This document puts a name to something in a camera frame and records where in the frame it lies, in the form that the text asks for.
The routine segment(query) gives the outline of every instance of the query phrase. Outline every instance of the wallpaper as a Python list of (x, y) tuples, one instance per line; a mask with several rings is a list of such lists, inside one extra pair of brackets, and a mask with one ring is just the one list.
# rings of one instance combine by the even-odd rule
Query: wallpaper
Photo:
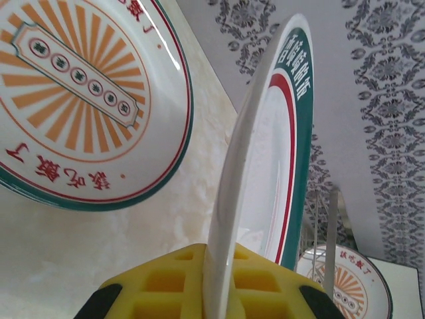
[(422, 273), (425, 216), (425, 4), (345, 0), (353, 85), (370, 150), (384, 253)]

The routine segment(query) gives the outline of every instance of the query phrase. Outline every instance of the dish rack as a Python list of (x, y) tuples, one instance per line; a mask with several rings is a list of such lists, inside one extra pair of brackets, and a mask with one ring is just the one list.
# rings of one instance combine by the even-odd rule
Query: dish rack
[[(348, 216), (345, 210), (345, 203), (342, 193), (339, 189), (333, 188), (329, 192), (329, 204), (323, 200), (320, 191), (314, 193), (314, 205), (306, 205), (307, 209), (313, 217), (313, 224), (308, 219), (304, 211), (303, 222), (301, 226), (301, 235), (299, 237), (297, 256), (301, 258), (307, 249), (313, 249), (311, 255), (312, 269), (310, 279), (320, 278), (321, 284), (327, 295), (333, 300), (333, 286), (335, 279), (335, 250), (337, 245), (337, 223), (338, 217), (341, 216), (344, 228), (347, 232), (349, 245), (355, 248), (354, 237), (351, 232)], [(327, 215), (327, 231), (326, 233), (319, 227), (319, 211), (323, 209)], [(318, 248), (320, 245), (326, 245), (326, 249)], [(316, 265), (321, 266), (317, 262), (318, 258), (325, 256), (325, 274), (319, 272)]]

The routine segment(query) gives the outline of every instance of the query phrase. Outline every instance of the white ceramic plate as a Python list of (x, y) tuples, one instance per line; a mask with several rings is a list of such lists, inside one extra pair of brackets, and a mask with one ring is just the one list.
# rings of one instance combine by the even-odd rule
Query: white ceramic plate
[(141, 201), (193, 122), (187, 62), (155, 0), (0, 1), (0, 183), (67, 209)]
[(294, 268), (313, 117), (307, 22), (281, 24), (252, 79), (222, 171), (204, 266), (207, 318), (224, 318), (236, 240)]
[[(305, 251), (297, 272), (322, 283), (326, 246), (318, 246), (317, 254), (321, 256), (316, 260), (314, 278), (314, 249)], [(392, 299), (384, 277), (368, 258), (347, 247), (336, 248), (333, 301), (347, 319), (392, 318)]]

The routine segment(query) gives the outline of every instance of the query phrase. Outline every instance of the black rubber corner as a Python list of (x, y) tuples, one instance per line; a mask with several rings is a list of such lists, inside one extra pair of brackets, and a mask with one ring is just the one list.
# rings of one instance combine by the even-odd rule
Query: black rubber corner
[(110, 284), (97, 290), (83, 305), (74, 319), (104, 319), (122, 290), (120, 284)]
[(302, 293), (316, 319), (345, 319), (344, 315), (326, 293), (310, 286), (301, 286), (299, 291)]

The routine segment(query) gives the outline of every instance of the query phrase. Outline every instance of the damask pattern wallpaper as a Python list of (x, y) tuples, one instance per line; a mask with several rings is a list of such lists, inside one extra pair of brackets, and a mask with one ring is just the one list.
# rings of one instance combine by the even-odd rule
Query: damask pattern wallpaper
[[(208, 28), (216, 28), (215, 32), (221, 34), (214, 36), (220, 39), (220, 47), (214, 54), (226, 57), (220, 61), (232, 59), (226, 69), (231, 68), (234, 74), (212, 62), (221, 80), (233, 76), (235, 80), (249, 83), (278, 22), (294, 13), (293, 10), (302, 13), (307, 10), (302, 4), (292, 2), (205, 0), (202, 11)], [(314, 20), (310, 25), (317, 28), (321, 19), (337, 21), (338, 25), (333, 26), (337, 28), (335, 32), (343, 33), (338, 45), (350, 48), (342, 58), (344, 67), (350, 68), (347, 85), (356, 98), (352, 105), (341, 105), (341, 108), (350, 109), (350, 116), (359, 123), (356, 130), (364, 137), (361, 138), (363, 148), (357, 155), (366, 163), (367, 171), (361, 172), (365, 183), (372, 185), (369, 215), (377, 220), (379, 228), (374, 230), (380, 239), (375, 243), (380, 245), (377, 251), (390, 262), (417, 268), (422, 285), (425, 275), (425, 0), (340, 0), (338, 4), (335, 1), (327, 5), (321, 11), (323, 16), (318, 18), (314, 10), (309, 8), (310, 21)], [(313, 51), (318, 43), (313, 38)], [(208, 56), (208, 49), (205, 46), (204, 49)], [(224, 85), (224, 88), (230, 96), (236, 96), (229, 87)], [(324, 139), (316, 129), (313, 132), (305, 202), (307, 214), (315, 205), (314, 191), (319, 190), (326, 198), (338, 177), (331, 175), (333, 168), (328, 160), (334, 154), (322, 149)], [(319, 220), (325, 232), (327, 216), (323, 209)], [(338, 241), (344, 244), (346, 240), (339, 220)]]
[(343, 2), (371, 151), (385, 257), (422, 270), (425, 216), (425, 27), (423, 1)]

